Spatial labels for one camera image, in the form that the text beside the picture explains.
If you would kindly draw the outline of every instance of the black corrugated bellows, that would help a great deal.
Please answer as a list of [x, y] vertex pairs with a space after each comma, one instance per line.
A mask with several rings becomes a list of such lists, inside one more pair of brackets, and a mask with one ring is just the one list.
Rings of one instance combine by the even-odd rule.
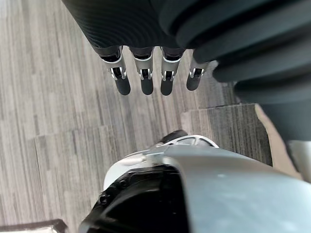
[[[272, 120], [282, 118], [282, 124], [274, 123], [279, 132], [287, 132], [281, 134], [285, 141], [311, 140], [305, 118], [311, 116], [311, 1], [181, 2], [163, 5], [163, 30], [179, 46], [194, 48], [197, 62], [217, 60], [215, 79], [238, 81], [235, 92], [240, 98], [261, 103]], [[302, 102], [309, 104], [303, 108]], [[282, 114], [288, 113], [282, 108], [293, 106], [294, 113]]]

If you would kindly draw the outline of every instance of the black rubber fingertip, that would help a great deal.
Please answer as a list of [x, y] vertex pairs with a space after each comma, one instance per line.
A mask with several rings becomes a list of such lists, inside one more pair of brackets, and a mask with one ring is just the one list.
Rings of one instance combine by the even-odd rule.
[[120, 94], [126, 96], [131, 92], [131, 86], [130, 82], [128, 81], [128, 78], [126, 79], [117, 79], [115, 80], [117, 89], [120, 92]]
[[161, 81], [161, 93], [164, 96], [168, 96], [173, 89], [173, 82], [170, 80]]
[[194, 91], [198, 88], [199, 84], [200, 84], [200, 80], [201, 77], [197, 78], [197, 77], [193, 77], [191, 78], [190, 75], [188, 75], [187, 78], [187, 89], [189, 91]]
[[140, 80], [141, 90], [145, 95], [150, 95], [154, 91], [154, 83], [152, 79]]

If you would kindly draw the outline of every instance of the floor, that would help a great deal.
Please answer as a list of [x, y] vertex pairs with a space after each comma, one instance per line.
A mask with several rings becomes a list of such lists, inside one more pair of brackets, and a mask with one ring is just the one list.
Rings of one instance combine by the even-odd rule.
[[177, 129], [272, 163], [255, 106], [213, 79], [216, 62], [190, 92], [187, 51], [166, 97], [157, 48], [145, 96], [124, 48], [125, 97], [61, 1], [0, 0], [0, 28], [0, 225], [61, 218], [77, 232], [109, 166]]

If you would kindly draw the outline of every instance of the gray metal surface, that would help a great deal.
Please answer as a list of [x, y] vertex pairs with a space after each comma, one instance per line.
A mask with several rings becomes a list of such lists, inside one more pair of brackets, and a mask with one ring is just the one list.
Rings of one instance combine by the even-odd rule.
[[311, 185], [245, 156], [173, 145], [193, 233], [309, 233]]
[[291, 140], [288, 145], [303, 179], [311, 183], [311, 141]]

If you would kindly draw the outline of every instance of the screw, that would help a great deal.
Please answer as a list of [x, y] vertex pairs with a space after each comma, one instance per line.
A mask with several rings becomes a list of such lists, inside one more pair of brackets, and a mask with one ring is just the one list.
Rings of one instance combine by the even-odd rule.
[[121, 186], [121, 188], [126, 188], [127, 182], [125, 180], [120, 181], [120, 186]]

